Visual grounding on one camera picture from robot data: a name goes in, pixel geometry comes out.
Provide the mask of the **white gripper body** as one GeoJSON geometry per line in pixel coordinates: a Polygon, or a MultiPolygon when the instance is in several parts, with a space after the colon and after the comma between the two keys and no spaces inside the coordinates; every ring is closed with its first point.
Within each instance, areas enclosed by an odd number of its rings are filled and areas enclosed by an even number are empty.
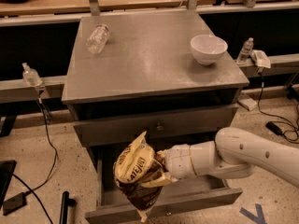
{"type": "Polygon", "coordinates": [[[165,169],[176,179],[195,177],[192,168],[190,146],[175,145],[166,151],[165,169]]]}

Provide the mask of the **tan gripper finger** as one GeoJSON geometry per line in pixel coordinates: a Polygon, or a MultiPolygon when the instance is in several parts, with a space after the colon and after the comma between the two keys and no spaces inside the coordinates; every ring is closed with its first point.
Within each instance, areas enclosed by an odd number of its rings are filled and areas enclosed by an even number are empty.
{"type": "Polygon", "coordinates": [[[141,186],[143,188],[156,188],[156,187],[167,186],[167,185],[170,185],[177,181],[178,180],[171,175],[162,175],[162,176],[159,176],[158,178],[151,178],[151,179],[147,180],[146,182],[143,182],[141,184],[141,186]]]}

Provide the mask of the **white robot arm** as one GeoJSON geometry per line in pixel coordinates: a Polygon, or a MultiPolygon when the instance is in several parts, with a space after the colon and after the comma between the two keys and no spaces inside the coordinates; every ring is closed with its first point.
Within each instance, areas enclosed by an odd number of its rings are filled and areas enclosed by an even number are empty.
{"type": "Polygon", "coordinates": [[[238,128],[219,130],[213,141],[176,145],[163,152],[165,171],[144,188],[169,185],[180,179],[211,175],[219,179],[245,178],[260,167],[299,187],[299,149],[269,141],[238,128]]]}

